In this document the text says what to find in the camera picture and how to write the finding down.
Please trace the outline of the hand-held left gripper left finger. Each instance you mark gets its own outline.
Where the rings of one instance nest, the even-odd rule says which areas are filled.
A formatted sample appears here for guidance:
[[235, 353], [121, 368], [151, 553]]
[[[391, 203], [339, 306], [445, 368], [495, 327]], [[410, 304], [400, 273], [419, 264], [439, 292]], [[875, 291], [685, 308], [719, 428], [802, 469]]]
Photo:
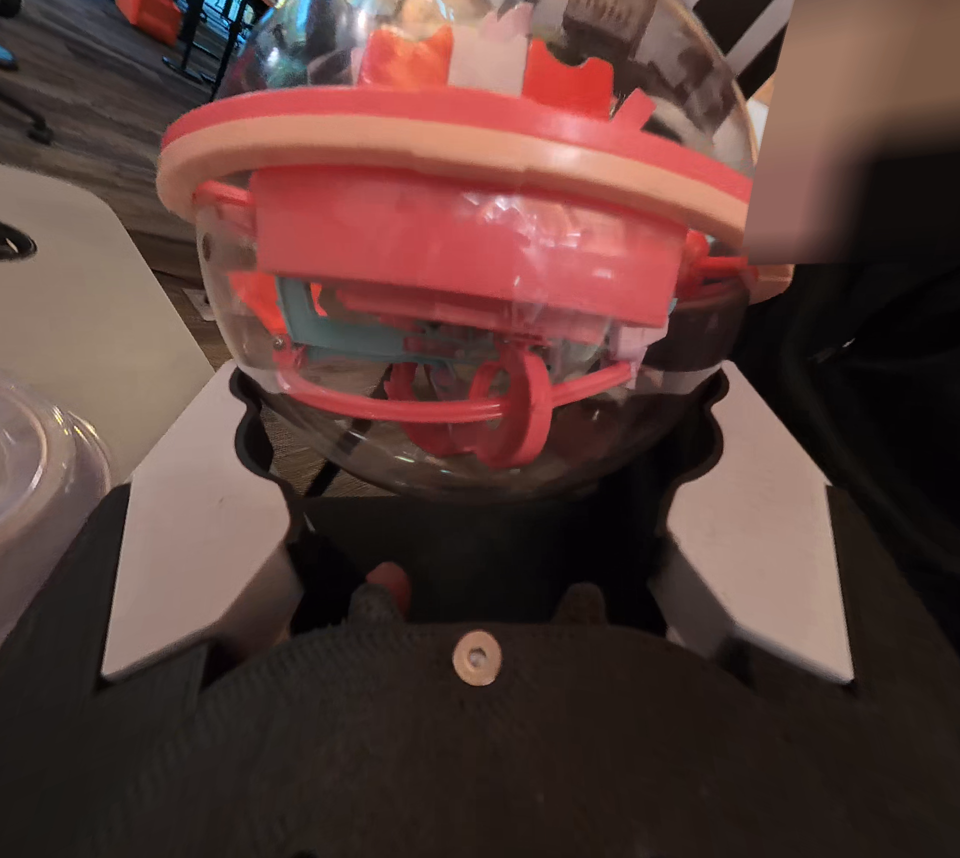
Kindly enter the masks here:
[[246, 660], [278, 645], [304, 590], [287, 545], [259, 387], [230, 360], [134, 469], [101, 673], [114, 682], [198, 643]]

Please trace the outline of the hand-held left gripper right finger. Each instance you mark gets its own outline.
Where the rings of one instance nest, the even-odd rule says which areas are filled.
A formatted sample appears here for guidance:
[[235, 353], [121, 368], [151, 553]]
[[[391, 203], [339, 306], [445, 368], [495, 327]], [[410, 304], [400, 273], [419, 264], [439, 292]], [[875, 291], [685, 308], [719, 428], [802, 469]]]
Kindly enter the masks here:
[[743, 643], [849, 684], [829, 479], [733, 363], [721, 374], [719, 456], [670, 500], [651, 582], [667, 639], [708, 660]]

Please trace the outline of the clear plastic ball stand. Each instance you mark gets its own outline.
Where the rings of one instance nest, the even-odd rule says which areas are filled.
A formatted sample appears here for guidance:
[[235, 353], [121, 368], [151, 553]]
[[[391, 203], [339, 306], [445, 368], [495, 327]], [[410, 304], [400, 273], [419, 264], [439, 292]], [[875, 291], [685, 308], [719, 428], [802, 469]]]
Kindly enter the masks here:
[[1, 639], [113, 486], [93, 428], [1, 374]]

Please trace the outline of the clear red maze ball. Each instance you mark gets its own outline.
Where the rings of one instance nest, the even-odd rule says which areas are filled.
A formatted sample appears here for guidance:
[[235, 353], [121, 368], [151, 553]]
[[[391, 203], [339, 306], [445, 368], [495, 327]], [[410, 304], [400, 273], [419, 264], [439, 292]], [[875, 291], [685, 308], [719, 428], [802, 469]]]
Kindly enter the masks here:
[[681, 0], [278, 0], [155, 187], [238, 368], [332, 463], [436, 499], [574, 492], [682, 418], [790, 264]]

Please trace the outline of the person's left hand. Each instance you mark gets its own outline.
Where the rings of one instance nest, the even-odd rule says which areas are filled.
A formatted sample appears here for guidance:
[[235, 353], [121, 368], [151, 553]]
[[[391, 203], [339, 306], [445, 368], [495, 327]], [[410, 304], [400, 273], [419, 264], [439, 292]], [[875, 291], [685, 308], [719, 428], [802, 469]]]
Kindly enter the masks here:
[[400, 564], [384, 561], [366, 574], [366, 582], [389, 593], [399, 613], [406, 617], [412, 601], [412, 585], [409, 576]]

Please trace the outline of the orange box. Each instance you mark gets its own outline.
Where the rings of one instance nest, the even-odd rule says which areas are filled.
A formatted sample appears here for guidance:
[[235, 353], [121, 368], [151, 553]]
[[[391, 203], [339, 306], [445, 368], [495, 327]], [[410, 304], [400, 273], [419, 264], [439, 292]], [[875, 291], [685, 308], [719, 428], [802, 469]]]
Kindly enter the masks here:
[[174, 0], [114, 0], [127, 23], [151, 39], [175, 47], [184, 13]]

